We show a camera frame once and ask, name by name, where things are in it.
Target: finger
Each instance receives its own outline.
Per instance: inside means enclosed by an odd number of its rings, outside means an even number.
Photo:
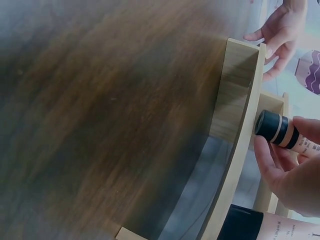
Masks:
[[[278,48],[284,43],[290,40],[290,35],[286,30],[279,31],[273,38],[271,38],[266,44],[265,58],[269,59]]]
[[[264,65],[269,64],[272,60],[274,60],[276,57],[278,57],[276,54],[273,54],[270,58],[264,59]]]
[[[276,78],[285,69],[289,61],[290,61],[289,57],[279,58],[275,62],[273,67],[263,74],[263,78],[262,78],[263,81],[270,81]]]
[[[297,166],[297,163],[292,159],[288,149],[272,145],[273,151],[285,172],[289,172]]]
[[[316,119],[306,119],[303,117],[294,117],[293,124],[300,134],[310,141],[320,144],[320,121]]]
[[[249,33],[243,36],[243,38],[247,41],[258,41],[262,39],[264,36],[262,34],[261,28],[253,33]]]
[[[254,154],[262,178],[266,181],[272,192],[277,192],[284,172],[276,167],[271,157],[268,143],[264,137],[256,136],[254,138]]]
[[[306,156],[304,156],[304,155],[301,155],[301,154],[299,154],[299,155],[297,156],[297,159],[298,159],[298,163],[299,163],[299,164],[303,164],[305,161],[309,160],[308,157],[306,157]]]
[[[277,155],[275,154],[275,151],[274,151],[274,148],[273,146],[271,145],[271,143],[268,142],[268,145],[269,145],[269,149],[270,149],[270,155],[273,159],[273,162],[274,162],[274,165],[277,169],[280,169],[280,170],[283,170],[282,166],[281,166],[281,163],[279,162],[278,160],[278,157]]]

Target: wooden table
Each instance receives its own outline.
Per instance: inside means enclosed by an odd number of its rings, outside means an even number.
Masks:
[[[250,1],[2,0],[0,239],[156,239]]]

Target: cosmetic tube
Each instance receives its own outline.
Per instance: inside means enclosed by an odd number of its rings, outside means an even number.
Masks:
[[[232,204],[217,240],[320,240],[320,225]]]
[[[320,154],[320,145],[302,136],[292,119],[263,110],[255,124],[254,134],[268,142],[292,150],[308,158]]]

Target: black cap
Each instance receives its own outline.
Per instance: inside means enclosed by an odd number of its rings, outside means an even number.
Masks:
[[[217,240],[256,240],[262,212],[231,204]]]
[[[263,110],[256,121],[254,134],[263,136],[270,142],[277,133],[280,120],[279,114]]]

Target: wooden shelf edge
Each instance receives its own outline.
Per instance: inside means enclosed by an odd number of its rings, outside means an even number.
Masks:
[[[266,55],[266,45],[259,48],[254,79],[250,85],[248,97],[245,103],[245,111],[242,114],[241,124],[233,145],[229,163],[224,172],[220,187],[213,199],[211,209],[203,224],[200,234],[201,240],[216,240],[232,203],[240,174],[245,162],[248,146],[252,136],[255,116],[258,108],[262,76]]]

